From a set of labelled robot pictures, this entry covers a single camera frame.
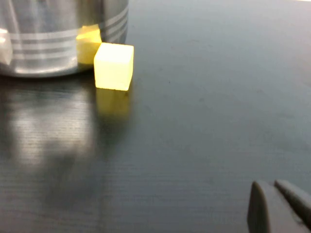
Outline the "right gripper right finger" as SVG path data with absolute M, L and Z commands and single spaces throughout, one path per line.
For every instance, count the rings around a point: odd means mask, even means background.
M 311 229 L 311 195 L 287 180 L 275 180 L 274 186 L 283 195 L 304 225 Z

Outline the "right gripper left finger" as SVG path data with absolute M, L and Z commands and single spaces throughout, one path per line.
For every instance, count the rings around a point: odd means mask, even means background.
M 309 233 L 274 184 L 254 181 L 251 186 L 247 225 L 250 233 Z

